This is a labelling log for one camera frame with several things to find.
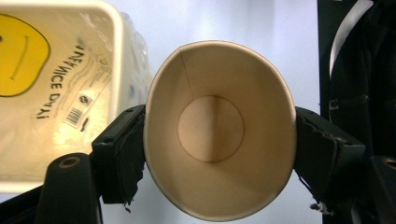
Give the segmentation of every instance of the white strap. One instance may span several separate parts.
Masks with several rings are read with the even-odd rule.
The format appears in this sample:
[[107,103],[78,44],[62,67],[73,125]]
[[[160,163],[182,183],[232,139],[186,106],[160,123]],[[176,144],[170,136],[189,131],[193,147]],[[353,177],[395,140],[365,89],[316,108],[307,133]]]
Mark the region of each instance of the white strap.
[[330,54],[330,79],[332,79],[332,67],[334,66],[335,59],[340,52],[341,47],[347,39],[352,28],[359,21],[361,16],[373,5],[372,1],[369,0],[358,0],[352,9],[347,13],[344,20],[341,22],[338,28],[337,34],[335,35],[334,41],[332,42],[332,52]]

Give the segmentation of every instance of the barcode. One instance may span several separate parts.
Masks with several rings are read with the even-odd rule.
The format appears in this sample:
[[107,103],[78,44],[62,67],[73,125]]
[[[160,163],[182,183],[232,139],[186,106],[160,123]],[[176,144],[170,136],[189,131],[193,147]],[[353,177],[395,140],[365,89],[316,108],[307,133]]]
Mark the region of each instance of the barcode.
[[76,108],[72,108],[70,113],[67,115],[66,120],[69,121],[73,125],[77,125],[79,119],[81,118],[82,111]]

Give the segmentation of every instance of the inner circle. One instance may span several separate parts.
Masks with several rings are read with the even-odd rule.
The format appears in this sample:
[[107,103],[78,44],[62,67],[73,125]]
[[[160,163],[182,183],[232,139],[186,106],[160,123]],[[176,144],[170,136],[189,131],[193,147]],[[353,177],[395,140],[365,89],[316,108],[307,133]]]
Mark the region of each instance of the inner circle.
[[218,96],[193,100],[181,113],[177,133],[180,144],[200,161],[223,161],[239,148],[244,122],[239,110]]

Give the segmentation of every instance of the yellow smiley face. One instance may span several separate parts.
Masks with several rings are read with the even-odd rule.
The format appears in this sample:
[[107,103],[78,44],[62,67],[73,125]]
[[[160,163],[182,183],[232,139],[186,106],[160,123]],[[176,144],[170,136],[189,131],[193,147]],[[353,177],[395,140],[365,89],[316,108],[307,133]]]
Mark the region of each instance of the yellow smiley face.
[[49,43],[35,28],[0,14],[0,96],[32,87],[49,55]]

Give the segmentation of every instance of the smiley face mouth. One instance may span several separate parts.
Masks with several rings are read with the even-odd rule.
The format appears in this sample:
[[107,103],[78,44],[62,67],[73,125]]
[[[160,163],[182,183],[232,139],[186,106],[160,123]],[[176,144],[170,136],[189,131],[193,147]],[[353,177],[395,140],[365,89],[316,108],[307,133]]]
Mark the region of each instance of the smiley face mouth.
[[20,56],[20,59],[18,60],[17,66],[15,66],[14,72],[13,72],[12,75],[9,77],[9,78],[11,78],[12,80],[15,80],[15,78],[17,77],[18,71],[19,71],[20,68],[21,68],[21,65],[22,65],[22,63],[23,63],[24,57],[25,57],[26,52],[28,51],[28,49],[29,49],[29,36],[25,35],[25,36],[24,36],[24,46],[23,46],[22,54],[21,54],[21,56]]

